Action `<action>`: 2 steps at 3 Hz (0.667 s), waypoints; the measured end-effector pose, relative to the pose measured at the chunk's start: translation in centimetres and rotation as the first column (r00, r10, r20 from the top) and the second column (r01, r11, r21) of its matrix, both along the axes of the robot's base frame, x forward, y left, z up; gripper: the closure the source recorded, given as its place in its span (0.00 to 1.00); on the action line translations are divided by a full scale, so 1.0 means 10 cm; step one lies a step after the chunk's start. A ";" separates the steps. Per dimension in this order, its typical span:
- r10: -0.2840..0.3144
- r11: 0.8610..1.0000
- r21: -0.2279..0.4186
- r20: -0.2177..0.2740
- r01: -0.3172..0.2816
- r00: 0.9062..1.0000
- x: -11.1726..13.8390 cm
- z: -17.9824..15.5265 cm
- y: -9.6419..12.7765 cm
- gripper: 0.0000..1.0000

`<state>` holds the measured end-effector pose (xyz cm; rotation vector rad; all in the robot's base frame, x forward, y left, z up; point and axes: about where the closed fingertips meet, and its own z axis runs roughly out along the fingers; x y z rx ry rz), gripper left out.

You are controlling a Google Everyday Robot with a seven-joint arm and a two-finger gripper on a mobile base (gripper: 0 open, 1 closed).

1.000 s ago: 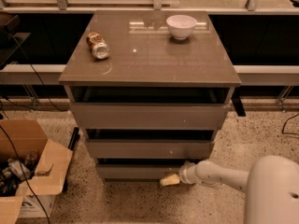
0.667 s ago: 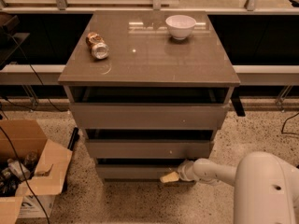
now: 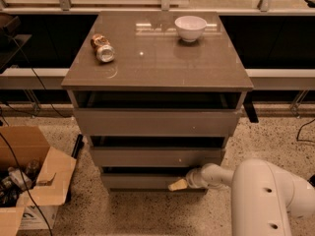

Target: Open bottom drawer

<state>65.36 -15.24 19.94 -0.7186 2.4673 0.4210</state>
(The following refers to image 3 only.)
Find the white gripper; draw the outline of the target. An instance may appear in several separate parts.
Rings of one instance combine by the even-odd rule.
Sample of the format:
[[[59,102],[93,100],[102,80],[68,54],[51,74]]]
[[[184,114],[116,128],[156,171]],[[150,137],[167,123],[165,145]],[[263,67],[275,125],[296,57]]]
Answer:
[[[191,169],[186,174],[186,180],[177,180],[168,186],[168,190],[171,192],[180,191],[187,189],[188,186],[192,189],[208,188],[209,182],[204,177],[205,170],[205,167]]]

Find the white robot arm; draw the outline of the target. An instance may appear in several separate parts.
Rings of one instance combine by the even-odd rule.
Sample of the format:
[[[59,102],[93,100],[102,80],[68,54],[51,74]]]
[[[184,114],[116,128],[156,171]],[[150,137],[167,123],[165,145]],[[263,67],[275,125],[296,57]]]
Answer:
[[[289,219],[315,212],[315,189],[305,179],[257,158],[235,170],[208,163],[171,183],[171,191],[231,189],[232,236],[292,236]]]

